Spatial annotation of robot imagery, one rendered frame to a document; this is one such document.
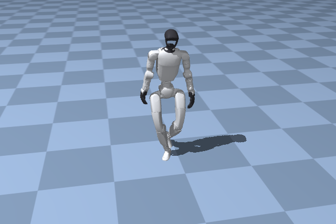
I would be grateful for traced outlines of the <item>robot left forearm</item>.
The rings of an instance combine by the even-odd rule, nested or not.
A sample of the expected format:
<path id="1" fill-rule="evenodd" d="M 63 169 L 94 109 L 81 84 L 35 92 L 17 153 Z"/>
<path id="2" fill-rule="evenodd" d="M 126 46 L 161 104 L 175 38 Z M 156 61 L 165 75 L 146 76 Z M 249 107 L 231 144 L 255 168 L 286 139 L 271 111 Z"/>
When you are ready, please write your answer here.
<path id="1" fill-rule="evenodd" d="M 191 73 L 191 75 L 192 75 L 192 73 Z M 192 92 L 192 94 L 194 94 L 195 90 L 194 90 L 194 87 L 193 87 L 193 78 L 192 77 L 187 78 L 187 79 L 185 79 L 185 82 L 186 82 L 188 93 Z"/>

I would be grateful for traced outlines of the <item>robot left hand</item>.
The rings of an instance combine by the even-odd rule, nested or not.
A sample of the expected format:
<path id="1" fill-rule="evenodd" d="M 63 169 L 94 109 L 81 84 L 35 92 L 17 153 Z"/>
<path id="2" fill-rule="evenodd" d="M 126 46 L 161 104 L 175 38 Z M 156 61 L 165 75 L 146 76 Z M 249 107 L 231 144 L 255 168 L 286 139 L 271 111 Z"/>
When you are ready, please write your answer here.
<path id="1" fill-rule="evenodd" d="M 194 96 L 195 96 L 195 94 L 192 94 L 192 92 L 189 92 L 188 94 L 189 94 L 189 97 L 190 97 L 190 103 L 189 103 L 189 105 L 187 107 L 191 108 L 193 106 L 193 104 L 194 104 L 194 100 L 195 100 Z"/>

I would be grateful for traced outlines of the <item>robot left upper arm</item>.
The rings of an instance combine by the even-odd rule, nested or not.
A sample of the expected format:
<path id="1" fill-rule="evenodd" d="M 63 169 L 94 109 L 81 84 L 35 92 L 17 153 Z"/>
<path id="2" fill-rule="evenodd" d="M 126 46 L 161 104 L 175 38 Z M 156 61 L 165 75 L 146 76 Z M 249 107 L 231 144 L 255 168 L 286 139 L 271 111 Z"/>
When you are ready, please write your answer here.
<path id="1" fill-rule="evenodd" d="M 180 50 L 180 52 L 181 52 L 182 63 L 183 63 L 183 68 L 184 68 L 183 77 L 185 79 L 191 78 L 192 75 L 191 75 L 191 72 L 190 72 L 190 57 L 189 57 L 187 51 Z"/>

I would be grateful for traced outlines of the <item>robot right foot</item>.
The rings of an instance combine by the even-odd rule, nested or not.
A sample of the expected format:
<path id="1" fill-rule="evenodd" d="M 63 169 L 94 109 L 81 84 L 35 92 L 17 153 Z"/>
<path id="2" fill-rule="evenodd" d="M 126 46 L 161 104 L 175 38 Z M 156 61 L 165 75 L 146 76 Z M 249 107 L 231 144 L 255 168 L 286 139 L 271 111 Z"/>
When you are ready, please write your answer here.
<path id="1" fill-rule="evenodd" d="M 169 148 L 170 149 L 170 148 Z M 164 152 L 164 155 L 163 155 L 163 157 L 162 157 L 162 160 L 163 161 L 168 161 L 169 160 L 169 158 L 170 158 L 170 154 L 171 154 L 171 149 L 170 149 L 170 151 L 165 151 Z"/>

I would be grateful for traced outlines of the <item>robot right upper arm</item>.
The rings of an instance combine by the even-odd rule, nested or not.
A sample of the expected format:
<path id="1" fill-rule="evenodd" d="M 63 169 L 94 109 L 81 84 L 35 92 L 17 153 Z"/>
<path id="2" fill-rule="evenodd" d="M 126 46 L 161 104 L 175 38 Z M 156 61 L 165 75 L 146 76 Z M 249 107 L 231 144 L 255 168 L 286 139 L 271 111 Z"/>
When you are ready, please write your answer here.
<path id="1" fill-rule="evenodd" d="M 157 60 L 159 55 L 158 50 L 151 50 L 148 53 L 148 59 L 147 59 L 147 64 L 146 64 L 146 71 L 147 71 L 147 76 L 146 79 L 152 79 L 154 72 L 152 72 L 155 60 Z"/>

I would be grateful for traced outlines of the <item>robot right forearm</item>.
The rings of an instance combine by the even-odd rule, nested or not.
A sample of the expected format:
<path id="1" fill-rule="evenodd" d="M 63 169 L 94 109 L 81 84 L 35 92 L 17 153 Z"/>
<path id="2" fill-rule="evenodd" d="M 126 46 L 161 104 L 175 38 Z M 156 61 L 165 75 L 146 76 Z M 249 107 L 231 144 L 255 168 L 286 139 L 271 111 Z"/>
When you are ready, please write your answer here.
<path id="1" fill-rule="evenodd" d="M 143 79 L 143 86 L 142 86 L 142 89 L 141 89 L 142 94 L 145 91 L 148 92 L 149 86 L 150 86 L 150 82 L 151 82 L 151 79 L 146 79 L 146 76 L 147 76 L 147 72 L 145 72 L 144 79 Z"/>

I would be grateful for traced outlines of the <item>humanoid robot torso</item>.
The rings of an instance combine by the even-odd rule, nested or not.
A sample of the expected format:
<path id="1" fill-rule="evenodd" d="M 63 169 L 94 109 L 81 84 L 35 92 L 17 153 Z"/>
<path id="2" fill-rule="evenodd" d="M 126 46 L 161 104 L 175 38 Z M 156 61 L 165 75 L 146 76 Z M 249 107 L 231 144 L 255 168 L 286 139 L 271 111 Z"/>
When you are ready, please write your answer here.
<path id="1" fill-rule="evenodd" d="M 174 97 L 174 87 L 171 81 L 175 79 L 178 74 L 179 66 L 181 62 L 181 52 L 178 48 L 173 48 L 175 50 L 173 53 L 168 53 L 165 50 L 159 48 L 159 55 L 156 60 L 156 72 L 159 76 L 161 84 L 159 85 L 159 91 L 161 99 L 168 99 Z"/>

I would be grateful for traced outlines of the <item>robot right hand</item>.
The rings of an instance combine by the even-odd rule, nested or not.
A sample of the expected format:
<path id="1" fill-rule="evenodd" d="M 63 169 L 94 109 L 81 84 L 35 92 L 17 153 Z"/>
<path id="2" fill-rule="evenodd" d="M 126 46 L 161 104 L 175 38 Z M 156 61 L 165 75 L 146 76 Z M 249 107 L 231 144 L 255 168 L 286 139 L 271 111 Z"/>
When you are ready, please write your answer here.
<path id="1" fill-rule="evenodd" d="M 141 94 L 140 94 L 140 98 L 141 98 L 143 104 L 148 104 L 148 103 L 146 102 L 146 100 L 145 100 L 145 96 L 146 96 L 146 95 L 147 95 L 147 91 L 143 92 L 143 94 L 142 94 L 142 92 L 141 92 Z"/>

